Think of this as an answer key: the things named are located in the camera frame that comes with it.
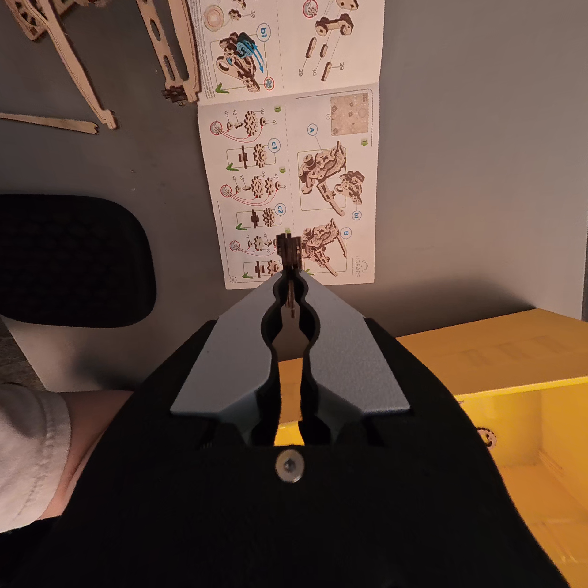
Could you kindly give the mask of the wooden model frame with leg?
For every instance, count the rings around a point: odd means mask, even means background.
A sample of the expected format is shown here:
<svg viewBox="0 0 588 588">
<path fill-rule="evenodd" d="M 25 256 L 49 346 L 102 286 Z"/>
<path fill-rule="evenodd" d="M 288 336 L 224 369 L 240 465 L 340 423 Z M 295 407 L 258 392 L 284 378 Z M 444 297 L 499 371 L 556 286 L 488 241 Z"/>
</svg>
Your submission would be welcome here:
<svg viewBox="0 0 588 588">
<path fill-rule="evenodd" d="M 74 5 L 103 8 L 108 3 L 109 1 L 5 1 L 28 39 L 36 41 L 44 33 L 48 34 L 71 79 L 99 122 L 114 130 L 118 127 L 115 116 L 112 111 L 102 107 L 61 19 Z"/>
</svg>

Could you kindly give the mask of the thin wooden strip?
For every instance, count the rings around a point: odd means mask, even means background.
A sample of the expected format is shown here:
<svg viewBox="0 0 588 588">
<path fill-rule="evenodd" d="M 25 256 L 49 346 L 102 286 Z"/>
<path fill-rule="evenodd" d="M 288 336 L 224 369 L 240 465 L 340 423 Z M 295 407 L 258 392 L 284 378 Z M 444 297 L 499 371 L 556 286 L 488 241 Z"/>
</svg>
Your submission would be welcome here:
<svg viewBox="0 0 588 588">
<path fill-rule="evenodd" d="M 90 121 L 11 113 L 1 113 L 0 117 L 2 120 L 30 123 L 34 125 L 71 130 L 90 135 L 97 135 L 99 132 L 97 124 Z"/>
</svg>

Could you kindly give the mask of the person's left forearm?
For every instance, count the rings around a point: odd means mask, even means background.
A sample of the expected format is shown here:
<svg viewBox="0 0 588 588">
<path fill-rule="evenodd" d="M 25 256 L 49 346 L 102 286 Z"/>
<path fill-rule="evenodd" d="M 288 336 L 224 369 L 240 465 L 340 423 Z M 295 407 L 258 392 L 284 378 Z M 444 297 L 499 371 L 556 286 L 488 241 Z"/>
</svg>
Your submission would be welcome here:
<svg viewBox="0 0 588 588">
<path fill-rule="evenodd" d="M 131 395 L 1 385 L 1 533 L 63 513 L 94 448 Z"/>
</svg>

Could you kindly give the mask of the small dark wooden model part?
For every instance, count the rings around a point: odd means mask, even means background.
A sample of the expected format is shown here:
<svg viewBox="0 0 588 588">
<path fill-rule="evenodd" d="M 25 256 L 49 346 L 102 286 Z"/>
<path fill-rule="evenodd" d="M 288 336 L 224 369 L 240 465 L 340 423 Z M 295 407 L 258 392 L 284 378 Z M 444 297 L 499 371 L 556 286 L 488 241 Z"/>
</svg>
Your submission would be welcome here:
<svg viewBox="0 0 588 588">
<path fill-rule="evenodd" d="M 277 253 L 282 261 L 282 275 L 286 280 L 285 305 L 290 311 L 292 319 L 296 316 L 296 305 L 301 293 L 299 280 L 302 269 L 302 242 L 300 237 L 293 237 L 290 232 L 284 232 L 276 236 Z"/>
</svg>

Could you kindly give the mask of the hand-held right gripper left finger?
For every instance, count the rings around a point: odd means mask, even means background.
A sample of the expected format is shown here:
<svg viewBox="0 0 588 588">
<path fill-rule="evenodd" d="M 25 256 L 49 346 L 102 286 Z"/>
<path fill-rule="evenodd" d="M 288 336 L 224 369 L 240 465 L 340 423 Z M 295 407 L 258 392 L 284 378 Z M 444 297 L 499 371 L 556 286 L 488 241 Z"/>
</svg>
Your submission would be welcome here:
<svg viewBox="0 0 588 588">
<path fill-rule="evenodd" d="M 281 415 L 273 347 L 281 309 L 279 272 L 219 317 L 171 412 L 230 423 L 246 443 L 273 445 Z"/>
</svg>

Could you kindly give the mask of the folded paper instruction booklet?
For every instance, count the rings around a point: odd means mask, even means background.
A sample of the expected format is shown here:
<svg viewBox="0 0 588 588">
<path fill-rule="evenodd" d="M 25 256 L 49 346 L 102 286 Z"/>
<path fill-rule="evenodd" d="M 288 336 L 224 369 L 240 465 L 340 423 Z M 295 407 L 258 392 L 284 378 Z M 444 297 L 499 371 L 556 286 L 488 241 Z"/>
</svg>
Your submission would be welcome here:
<svg viewBox="0 0 588 588">
<path fill-rule="evenodd" d="M 226 289 L 282 269 L 280 233 L 320 283 L 373 283 L 385 2 L 188 5 Z"/>
</svg>

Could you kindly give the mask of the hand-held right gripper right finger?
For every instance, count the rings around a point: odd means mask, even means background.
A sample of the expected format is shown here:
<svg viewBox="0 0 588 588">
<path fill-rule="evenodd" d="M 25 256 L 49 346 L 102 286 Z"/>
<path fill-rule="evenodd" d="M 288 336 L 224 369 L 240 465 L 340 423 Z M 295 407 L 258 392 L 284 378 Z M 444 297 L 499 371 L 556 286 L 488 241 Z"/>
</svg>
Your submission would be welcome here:
<svg viewBox="0 0 588 588">
<path fill-rule="evenodd" d="M 300 386 L 306 445 L 334 442 L 350 423 L 410 410 L 366 319 L 299 271 L 299 328 L 308 339 Z"/>
</svg>

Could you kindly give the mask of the yellow box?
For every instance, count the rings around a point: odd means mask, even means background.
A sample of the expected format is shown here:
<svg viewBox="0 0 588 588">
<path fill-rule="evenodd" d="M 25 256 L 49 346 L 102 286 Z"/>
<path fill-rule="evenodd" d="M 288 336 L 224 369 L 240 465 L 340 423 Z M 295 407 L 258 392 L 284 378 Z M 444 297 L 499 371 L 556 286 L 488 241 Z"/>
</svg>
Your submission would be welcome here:
<svg viewBox="0 0 588 588">
<path fill-rule="evenodd" d="M 526 525 L 587 587 L 587 323 L 535 309 L 399 338 L 452 392 Z"/>
</svg>

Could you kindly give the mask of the wooden model ladder frame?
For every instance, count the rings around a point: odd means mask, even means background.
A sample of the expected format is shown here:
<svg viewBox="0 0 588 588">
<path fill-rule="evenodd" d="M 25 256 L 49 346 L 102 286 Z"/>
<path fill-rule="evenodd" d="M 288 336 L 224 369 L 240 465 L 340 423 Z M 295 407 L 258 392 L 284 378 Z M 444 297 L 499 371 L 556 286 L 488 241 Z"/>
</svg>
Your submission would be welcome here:
<svg viewBox="0 0 588 588">
<path fill-rule="evenodd" d="M 171 102 L 197 102 L 201 91 L 196 37 L 187 1 L 168 1 L 175 35 L 187 67 L 182 79 L 153 1 L 136 2 L 165 77 L 164 98 Z"/>
</svg>

